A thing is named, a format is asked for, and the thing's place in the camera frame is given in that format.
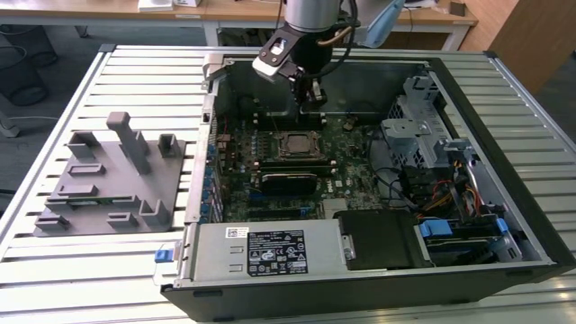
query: barcode sticker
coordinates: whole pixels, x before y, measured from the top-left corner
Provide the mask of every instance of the barcode sticker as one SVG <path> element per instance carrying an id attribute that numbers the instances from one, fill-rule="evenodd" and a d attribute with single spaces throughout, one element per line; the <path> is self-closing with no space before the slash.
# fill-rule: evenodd
<path id="1" fill-rule="evenodd" d="M 250 231 L 250 227 L 227 227 L 226 238 L 247 238 Z"/>

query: trash bin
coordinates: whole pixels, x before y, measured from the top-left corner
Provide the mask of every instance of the trash bin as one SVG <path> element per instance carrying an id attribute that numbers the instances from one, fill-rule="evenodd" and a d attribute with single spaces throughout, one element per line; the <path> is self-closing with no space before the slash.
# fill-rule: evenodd
<path id="1" fill-rule="evenodd" d="M 31 105 L 48 95 L 27 50 L 18 46 L 0 47 L 0 93 L 18 106 Z"/>
<path id="2" fill-rule="evenodd" d="M 51 65 L 58 60 L 58 54 L 43 26 L 2 25 L 0 34 L 10 44 L 27 50 L 28 58 L 36 67 Z"/>

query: white label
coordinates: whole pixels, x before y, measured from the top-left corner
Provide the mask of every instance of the white label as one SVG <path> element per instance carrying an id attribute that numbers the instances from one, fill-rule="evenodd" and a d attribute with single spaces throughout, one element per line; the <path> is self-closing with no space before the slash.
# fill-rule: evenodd
<path id="1" fill-rule="evenodd" d="M 200 19 L 200 15 L 176 15 L 176 18 Z"/>
<path id="2" fill-rule="evenodd" d="M 247 238 L 250 231 L 250 227 L 227 227 L 226 238 Z"/>
<path id="3" fill-rule="evenodd" d="M 288 262 L 288 268 L 306 267 L 306 261 Z"/>

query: motherboard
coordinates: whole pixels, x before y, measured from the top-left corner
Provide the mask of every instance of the motherboard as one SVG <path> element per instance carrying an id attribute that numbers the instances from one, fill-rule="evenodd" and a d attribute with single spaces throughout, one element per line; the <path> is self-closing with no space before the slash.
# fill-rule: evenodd
<path id="1" fill-rule="evenodd" d="M 354 116 L 323 116 L 315 130 L 286 130 L 275 119 L 262 130 L 255 120 L 226 125 L 219 137 L 226 222 L 324 219 L 382 208 L 367 164 L 374 126 L 355 126 Z"/>

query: desk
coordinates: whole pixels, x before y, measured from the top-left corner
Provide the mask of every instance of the desk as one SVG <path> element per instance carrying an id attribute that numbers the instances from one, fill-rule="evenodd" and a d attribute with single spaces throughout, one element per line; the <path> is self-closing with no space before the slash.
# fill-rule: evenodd
<path id="1" fill-rule="evenodd" d="M 3 24 L 202 27 L 207 44 L 218 46 L 219 28 L 274 28 L 279 5 L 255 0 L 203 0 L 200 7 L 139 12 L 138 0 L 7 0 L 0 2 Z M 448 33 L 444 50 L 458 50 L 475 16 L 459 17 L 432 9 L 402 13 L 395 32 Z"/>

